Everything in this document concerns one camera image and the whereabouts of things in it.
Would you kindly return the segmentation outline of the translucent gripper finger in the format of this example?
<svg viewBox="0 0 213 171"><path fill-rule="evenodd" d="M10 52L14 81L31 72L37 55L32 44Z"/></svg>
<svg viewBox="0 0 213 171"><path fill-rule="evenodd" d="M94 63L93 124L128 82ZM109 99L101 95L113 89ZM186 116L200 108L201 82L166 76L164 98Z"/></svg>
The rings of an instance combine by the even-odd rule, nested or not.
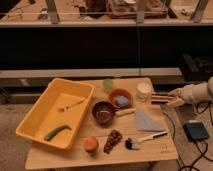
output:
<svg viewBox="0 0 213 171"><path fill-rule="evenodd" d="M176 88L168 93L169 96L179 96L182 88Z"/></svg>
<svg viewBox="0 0 213 171"><path fill-rule="evenodd" d="M178 107L184 104L184 101L180 98L173 98L167 102L169 107Z"/></svg>

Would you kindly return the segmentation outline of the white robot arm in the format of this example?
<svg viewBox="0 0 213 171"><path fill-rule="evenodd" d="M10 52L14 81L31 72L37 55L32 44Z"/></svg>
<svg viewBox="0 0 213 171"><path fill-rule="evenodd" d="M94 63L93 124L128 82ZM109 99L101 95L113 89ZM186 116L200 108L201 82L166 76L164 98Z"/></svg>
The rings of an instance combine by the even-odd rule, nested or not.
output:
<svg viewBox="0 0 213 171"><path fill-rule="evenodd" d="M207 82L176 88L169 92L169 95L172 96L167 102L169 107L213 101L213 76Z"/></svg>

